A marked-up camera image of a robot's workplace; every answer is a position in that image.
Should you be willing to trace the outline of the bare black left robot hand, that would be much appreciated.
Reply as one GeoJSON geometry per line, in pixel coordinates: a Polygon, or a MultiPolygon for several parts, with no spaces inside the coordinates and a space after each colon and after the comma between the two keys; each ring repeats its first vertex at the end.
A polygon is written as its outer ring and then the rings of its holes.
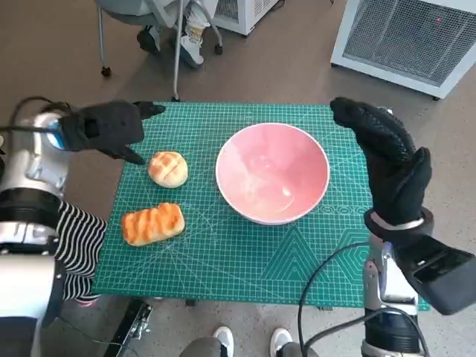
{"type": "Polygon", "coordinates": [[[102,128],[99,152],[113,159],[145,165],[145,160],[129,147],[144,139],[143,122],[164,113],[165,107],[147,101],[111,102],[101,115],[102,128]]]}

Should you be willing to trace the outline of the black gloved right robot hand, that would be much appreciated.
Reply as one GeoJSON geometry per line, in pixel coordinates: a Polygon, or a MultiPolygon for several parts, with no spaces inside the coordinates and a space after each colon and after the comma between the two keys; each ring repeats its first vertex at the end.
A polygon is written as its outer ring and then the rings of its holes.
{"type": "Polygon", "coordinates": [[[330,102],[334,121],[351,129],[367,162],[373,210],[397,226],[422,218],[431,180],[429,149],[414,146],[403,123],[388,110],[337,97],[330,102]]]}

